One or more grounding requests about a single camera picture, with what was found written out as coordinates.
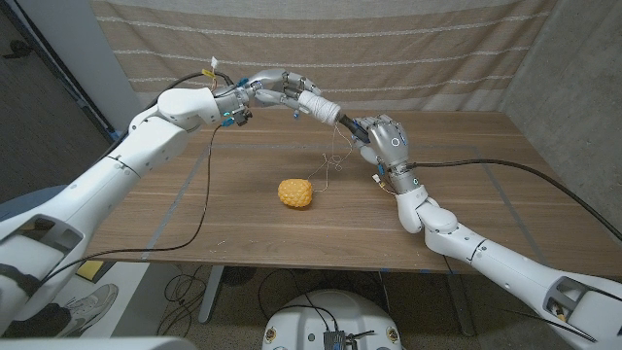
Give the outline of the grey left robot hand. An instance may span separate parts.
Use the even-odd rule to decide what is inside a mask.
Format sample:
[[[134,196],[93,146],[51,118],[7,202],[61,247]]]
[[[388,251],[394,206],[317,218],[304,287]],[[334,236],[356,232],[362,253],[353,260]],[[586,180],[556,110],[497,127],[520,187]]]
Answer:
[[[304,91],[322,94],[306,77],[280,68],[259,71],[235,85],[217,89],[213,95],[221,115],[241,123],[252,103],[261,107],[284,105],[297,110]]]

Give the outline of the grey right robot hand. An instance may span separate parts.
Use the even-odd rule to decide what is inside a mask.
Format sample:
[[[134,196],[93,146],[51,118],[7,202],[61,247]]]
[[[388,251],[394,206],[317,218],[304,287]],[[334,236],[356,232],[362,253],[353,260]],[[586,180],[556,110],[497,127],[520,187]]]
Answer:
[[[392,177],[413,177],[408,167],[408,137],[400,122],[387,115],[356,118],[355,123],[367,132],[368,142],[356,137],[361,156],[374,165],[381,165]]]

